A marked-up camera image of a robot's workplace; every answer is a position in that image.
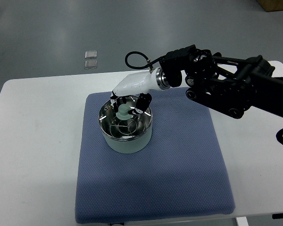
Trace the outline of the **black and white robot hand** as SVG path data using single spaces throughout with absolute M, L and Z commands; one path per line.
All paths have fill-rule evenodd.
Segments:
M 144 113 L 151 101 L 152 97 L 149 94 L 150 90 L 161 91 L 163 84 L 157 77 L 157 71 L 138 72 L 127 75 L 119 84 L 112 90 L 110 101 L 114 111 L 117 113 L 121 104 L 125 104 L 125 97 L 139 94 L 135 108 L 128 111 L 130 115 L 138 115 Z

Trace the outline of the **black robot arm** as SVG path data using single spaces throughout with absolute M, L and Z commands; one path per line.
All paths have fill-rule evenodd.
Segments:
M 250 107 L 283 118 L 283 77 L 261 55 L 247 59 L 223 57 L 191 45 L 158 59 L 168 84 L 182 81 L 186 96 L 203 106 L 240 119 Z

